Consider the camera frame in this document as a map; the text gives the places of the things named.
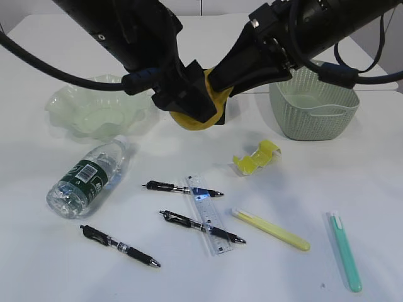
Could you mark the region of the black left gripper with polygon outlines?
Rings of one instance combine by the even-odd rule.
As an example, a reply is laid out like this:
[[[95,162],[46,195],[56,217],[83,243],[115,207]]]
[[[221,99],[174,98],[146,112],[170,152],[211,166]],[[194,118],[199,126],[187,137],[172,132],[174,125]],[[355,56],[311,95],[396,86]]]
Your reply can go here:
[[[176,52],[167,56],[159,67],[123,76],[122,85],[128,95],[152,89],[152,100],[159,109],[183,113],[201,123],[217,113],[207,92],[203,68],[197,61],[184,65]]]

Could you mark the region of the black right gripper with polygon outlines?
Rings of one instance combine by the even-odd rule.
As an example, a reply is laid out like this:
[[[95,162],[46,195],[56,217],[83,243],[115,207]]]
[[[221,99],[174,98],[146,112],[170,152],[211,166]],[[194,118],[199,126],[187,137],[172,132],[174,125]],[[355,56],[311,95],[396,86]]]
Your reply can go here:
[[[208,76],[213,90],[234,87],[230,97],[292,78],[297,65],[288,33],[290,3],[264,3],[249,15],[229,53]]]

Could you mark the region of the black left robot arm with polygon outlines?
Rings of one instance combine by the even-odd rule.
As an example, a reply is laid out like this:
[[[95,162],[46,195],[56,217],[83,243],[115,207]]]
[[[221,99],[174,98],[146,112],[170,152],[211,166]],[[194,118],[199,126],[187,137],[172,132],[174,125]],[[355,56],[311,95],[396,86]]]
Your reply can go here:
[[[197,61],[184,65],[177,35],[183,25],[160,1],[56,1],[81,28],[119,61],[128,95],[153,90],[163,111],[206,122],[217,109]]]

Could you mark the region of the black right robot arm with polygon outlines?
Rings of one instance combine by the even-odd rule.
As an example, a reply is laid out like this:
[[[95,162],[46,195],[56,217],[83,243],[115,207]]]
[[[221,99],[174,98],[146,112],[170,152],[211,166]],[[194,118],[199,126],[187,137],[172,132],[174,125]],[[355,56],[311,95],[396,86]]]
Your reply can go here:
[[[249,15],[236,43],[208,75],[214,91],[235,96],[252,88],[288,81],[306,67],[319,79],[352,88],[402,79],[402,73],[363,77],[346,65],[316,66],[312,58],[340,42],[400,1],[274,1]]]

